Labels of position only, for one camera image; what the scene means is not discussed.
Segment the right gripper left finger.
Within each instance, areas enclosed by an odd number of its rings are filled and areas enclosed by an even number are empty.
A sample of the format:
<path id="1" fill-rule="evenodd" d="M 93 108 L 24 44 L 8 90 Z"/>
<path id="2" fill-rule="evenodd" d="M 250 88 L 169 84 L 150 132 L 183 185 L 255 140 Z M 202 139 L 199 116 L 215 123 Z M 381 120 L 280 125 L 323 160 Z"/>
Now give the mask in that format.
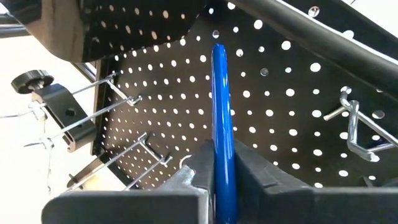
<path id="1" fill-rule="evenodd" d="M 200 149 L 152 190 L 77 191 L 55 197 L 42 209 L 44 224 L 213 223 L 214 143 Z"/>

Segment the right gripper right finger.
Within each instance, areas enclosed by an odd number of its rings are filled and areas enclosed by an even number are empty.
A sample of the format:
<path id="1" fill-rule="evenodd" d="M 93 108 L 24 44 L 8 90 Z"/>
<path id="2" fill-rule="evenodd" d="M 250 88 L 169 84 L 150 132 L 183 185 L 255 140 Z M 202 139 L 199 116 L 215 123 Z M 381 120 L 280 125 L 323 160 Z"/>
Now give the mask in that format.
<path id="1" fill-rule="evenodd" d="M 397 224 L 395 187 L 311 187 L 235 141 L 240 223 Z"/>

